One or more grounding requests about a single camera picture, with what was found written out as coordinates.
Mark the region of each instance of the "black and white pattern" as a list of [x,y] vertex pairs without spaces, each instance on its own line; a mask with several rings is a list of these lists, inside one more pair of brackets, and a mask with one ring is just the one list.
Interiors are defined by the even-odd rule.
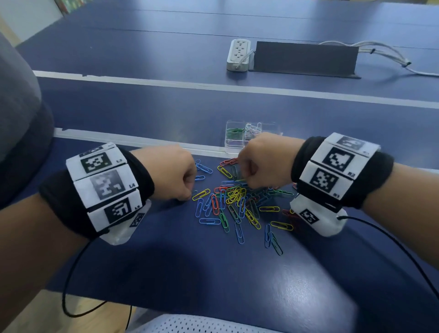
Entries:
[[125,191],[125,186],[117,170],[109,170],[99,175],[91,176],[90,181],[100,200]]
[[340,148],[333,147],[323,159],[322,163],[343,172],[354,157],[355,155],[350,152],[345,152]]
[[337,180],[337,176],[330,174],[326,170],[318,168],[309,183],[316,186],[318,189],[329,193],[331,192]]
[[365,142],[350,138],[350,137],[342,137],[340,140],[337,141],[339,145],[345,146],[350,149],[359,150],[361,147],[364,146]]
[[317,221],[319,221],[319,218],[317,216],[315,216],[313,213],[311,213],[308,209],[305,209],[304,211],[302,211],[299,214],[309,224],[313,224],[313,223],[316,223]]
[[106,168],[110,166],[112,163],[108,158],[107,153],[103,152],[101,154],[82,159],[81,164],[85,172],[89,174],[90,172]]
[[84,156],[93,154],[94,152],[98,152],[98,151],[100,151],[102,149],[104,149],[104,147],[103,146],[99,146],[99,147],[87,150],[86,152],[83,152],[82,154],[79,154],[79,157],[84,157]]
[[131,205],[129,198],[118,201],[104,209],[108,223],[111,224],[131,213]]
[[145,216],[145,213],[138,213],[136,217],[134,218],[134,221],[131,223],[131,227],[137,227],[139,223],[142,221],[143,217]]

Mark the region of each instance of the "blue table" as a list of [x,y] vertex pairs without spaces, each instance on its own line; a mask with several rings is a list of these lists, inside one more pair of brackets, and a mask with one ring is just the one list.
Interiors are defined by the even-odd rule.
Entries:
[[[230,119],[274,121],[300,138],[336,131],[380,143],[397,162],[439,169],[435,78],[368,54],[357,62],[361,80],[225,70],[230,41],[245,37],[253,45],[379,40],[399,47],[413,68],[439,72],[438,15],[439,7],[379,2],[95,1],[18,47],[58,127],[21,197],[96,141],[180,142],[214,168],[226,156]],[[221,180],[214,172],[197,189]],[[239,245],[233,229],[202,226],[194,210],[194,202],[154,203],[127,244],[96,241],[69,292],[288,333],[438,330],[439,304],[416,268],[368,226],[348,222],[329,239],[302,224],[277,231],[279,257],[263,247],[262,231],[243,224]],[[62,289],[70,264],[49,289]],[[421,264],[438,285],[439,273]]]

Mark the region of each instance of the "person's left hand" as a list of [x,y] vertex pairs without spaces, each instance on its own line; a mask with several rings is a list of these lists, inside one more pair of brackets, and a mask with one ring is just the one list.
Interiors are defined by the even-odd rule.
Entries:
[[188,200],[197,167],[190,152],[179,145],[145,147],[131,151],[154,181],[154,199]]

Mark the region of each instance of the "white perforated fabric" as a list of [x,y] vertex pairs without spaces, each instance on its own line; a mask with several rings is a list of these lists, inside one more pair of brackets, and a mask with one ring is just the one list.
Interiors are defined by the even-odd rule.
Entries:
[[270,329],[192,315],[161,315],[132,333],[279,333]]

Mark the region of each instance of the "person's left arm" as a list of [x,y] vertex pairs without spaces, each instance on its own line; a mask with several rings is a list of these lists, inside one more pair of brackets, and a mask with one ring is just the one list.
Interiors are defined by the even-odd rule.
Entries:
[[[132,154],[151,176],[152,198],[190,198],[197,168],[188,151],[162,146]],[[88,241],[66,227],[40,194],[0,211],[0,332]]]

